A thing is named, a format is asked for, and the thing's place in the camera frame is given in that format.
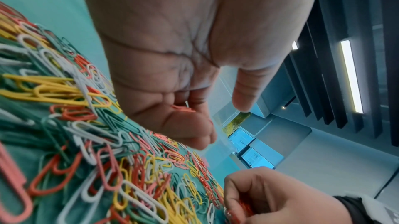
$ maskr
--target black ceiling slat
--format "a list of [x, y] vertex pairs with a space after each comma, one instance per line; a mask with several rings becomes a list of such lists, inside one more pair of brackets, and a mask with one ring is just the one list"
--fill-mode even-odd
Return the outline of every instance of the black ceiling slat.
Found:
[[391, 143], [399, 146], [399, 1], [381, 0]]
[[286, 57], [286, 59], [284, 60], [284, 65], [286, 67], [288, 78], [291, 82], [291, 86], [294, 90], [295, 96], [298, 98], [299, 104], [302, 107], [305, 116], [308, 117], [312, 113], [312, 110], [309, 106], [308, 100], [306, 99], [305, 92], [303, 91], [303, 88], [300, 84], [298, 74], [295, 71], [295, 67], [292, 63], [292, 59], [290, 56]]
[[307, 24], [298, 38], [298, 47], [298, 50], [290, 54], [294, 67], [316, 118], [319, 120], [323, 117], [328, 125], [334, 120], [334, 115]]
[[376, 54], [369, 0], [344, 0], [365, 127], [372, 137], [382, 133]]
[[322, 7], [331, 15], [331, 27], [334, 29], [333, 33], [335, 38], [338, 41], [347, 38], [348, 27], [342, 0], [324, 0], [324, 5]]
[[315, 0], [308, 18], [308, 26], [335, 122], [338, 128], [343, 128], [348, 119], [319, 0]]

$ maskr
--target human hand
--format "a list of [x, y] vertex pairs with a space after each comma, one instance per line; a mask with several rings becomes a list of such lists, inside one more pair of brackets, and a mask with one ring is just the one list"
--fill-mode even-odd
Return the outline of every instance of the human hand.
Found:
[[[257, 214], [245, 216], [239, 204], [242, 197]], [[245, 224], [352, 224], [349, 212], [337, 199], [266, 167], [227, 176], [224, 202]]]
[[[197, 149], [217, 138], [207, 97], [219, 68], [239, 68], [232, 100], [249, 111], [313, 1], [86, 0], [124, 113]], [[196, 113], [172, 107], [186, 101]]]

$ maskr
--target black wristband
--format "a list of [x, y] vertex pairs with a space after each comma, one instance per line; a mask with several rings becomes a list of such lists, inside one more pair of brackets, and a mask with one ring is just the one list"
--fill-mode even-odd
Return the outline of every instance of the black wristband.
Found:
[[334, 196], [338, 199], [348, 210], [353, 224], [381, 224], [373, 221], [366, 212], [361, 198]]

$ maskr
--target pile of paper clips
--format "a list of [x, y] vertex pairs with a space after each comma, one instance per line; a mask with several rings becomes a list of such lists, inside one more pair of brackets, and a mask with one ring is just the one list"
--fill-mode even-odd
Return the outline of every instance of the pile of paper clips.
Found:
[[[127, 119], [99, 69], [1, 2], [0, 122], [0, 172], [23, 205], [0, 202], [0, 223], [227, 222], [223, 189], [195, 152]], [[31, 181], [6, 151], [12, 145], [43, 151]], [[57, 194], [56, 219], [38, 220]]]

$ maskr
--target fluorescent light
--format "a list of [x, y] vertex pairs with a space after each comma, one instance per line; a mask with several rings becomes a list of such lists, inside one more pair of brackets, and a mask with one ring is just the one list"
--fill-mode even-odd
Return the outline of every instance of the fluorescent light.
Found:
[[293, 50], [293, 51], [298, 50], [298, 45], [296, 44], [295, 41], [292, 42], [292, 50]]
[[357, 82], [357, 75], [355, 69], [355, 63], [353, 61], [352, 48], [350, 41], [341, 41], [342, 52], [344, 54], [344, 61], [346, 66], [346, 72], [349, 79], [350, 92], [352, 94], [353, 105], [355, 111], [363, 113], [362, 100], [360, 98], [359, 84]]

